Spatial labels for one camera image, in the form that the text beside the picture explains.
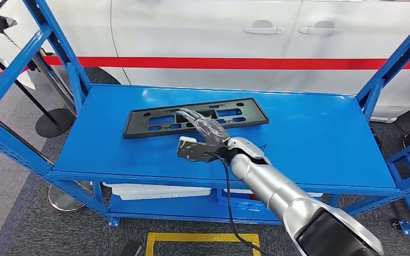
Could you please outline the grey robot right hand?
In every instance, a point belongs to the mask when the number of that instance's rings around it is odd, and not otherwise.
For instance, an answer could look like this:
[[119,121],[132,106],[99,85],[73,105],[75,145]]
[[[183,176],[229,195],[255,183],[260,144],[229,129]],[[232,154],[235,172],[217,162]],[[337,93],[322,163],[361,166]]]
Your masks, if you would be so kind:
[[202,114],[188,108],[180,108],[176,111],[176,113],[186,118],[204,137],[206,143],[208,144],[225,144],[230,138],[227,131],[211,117],[203,116]]

